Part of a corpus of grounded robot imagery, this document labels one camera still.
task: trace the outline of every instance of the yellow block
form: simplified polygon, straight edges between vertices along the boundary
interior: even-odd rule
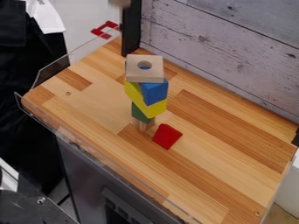
[[[167,100],[147,106],[143,101],[143,94],[138,83],[125,81],[125,91],[131,101],[148,117],[153,118],[166,110]]]

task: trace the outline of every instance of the green block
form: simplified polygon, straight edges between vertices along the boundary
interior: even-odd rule
[[[143,123],[149,124],[151,119],[147,118],[146,115],[132,102],[132,116],[142,121]]]

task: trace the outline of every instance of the whitewashed wood wall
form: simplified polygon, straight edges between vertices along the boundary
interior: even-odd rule
[[[142,47],[299,123],[298,0],[143,0]]]

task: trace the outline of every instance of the wood grain surface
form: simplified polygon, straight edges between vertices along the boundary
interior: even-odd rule
[[[296,151],[290,141],[298,125],[166,60],[168,110],[141,133],[130,123],[120,41],[34,88],[22,103],[182,219],[259,223]],[[169,151],[151,141],[160,123],[183,133]]]
[[[281,28],[294,30],[297,1],[146,2],[142,47],[299,123],[299,50],[262,35],[281,32],[287,37],[290,33]],[[235,17],[223,19],[227,13]],[[250,22],[267,26],[268,32],[247,29]]]

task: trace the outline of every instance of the gray metal frame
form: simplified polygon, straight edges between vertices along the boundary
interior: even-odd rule
[[[137,209],[141,214],[156,224],[184,223],[173,213],[135,189],[128,181],[76,144],[69,144],[57,137],[66,170],[66,181],[70,186],[71,196],[82,224],[106,223],[103,203],[104,188]]]

